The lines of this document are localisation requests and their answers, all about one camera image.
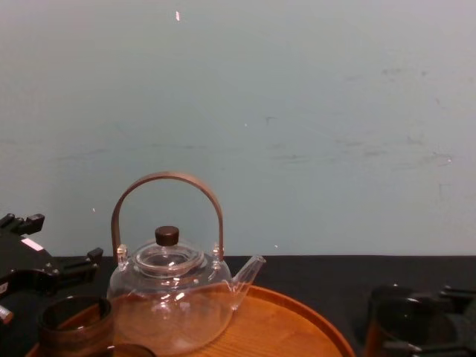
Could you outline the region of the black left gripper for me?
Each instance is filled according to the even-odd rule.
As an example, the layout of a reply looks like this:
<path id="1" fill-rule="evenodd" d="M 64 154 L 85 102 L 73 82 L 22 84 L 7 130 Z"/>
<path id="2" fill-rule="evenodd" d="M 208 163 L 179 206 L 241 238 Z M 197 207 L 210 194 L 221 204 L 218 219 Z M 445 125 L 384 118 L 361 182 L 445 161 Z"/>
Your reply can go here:
<path id="1" fill-rule="evenodd" d="M 1 218 L 1 294 L 35 291 L 50 295 L 94 280 L 103 258 L 95 248 L 86 256 L 54 259 L 41 245 L 22 235 L 42 230 L 45 216 L 25 219 L 8 213 Z"/>

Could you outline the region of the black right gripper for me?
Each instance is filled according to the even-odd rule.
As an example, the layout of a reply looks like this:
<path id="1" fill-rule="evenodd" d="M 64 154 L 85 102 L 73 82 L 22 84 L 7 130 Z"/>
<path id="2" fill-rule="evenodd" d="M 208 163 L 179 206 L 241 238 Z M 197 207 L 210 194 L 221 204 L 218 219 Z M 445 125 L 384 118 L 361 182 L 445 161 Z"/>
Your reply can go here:
<path id="1" fill-rule="evenodd" d="M 440 296 L 466 303 L 475 299 L 475 289 L 455 288 L 444 286 L 440 290 Z M 456 346 L 448 352 L 448 356 L 475 356 L 475 311 L 466 310 L 463 314 L 447 314 L 456 332 Z M 383 353 L 439 353 L 445 352 L 446 348 L 441 345 L 430 347 L 418 347 L 405 341 L 386 341 L 382 345 Z"/>

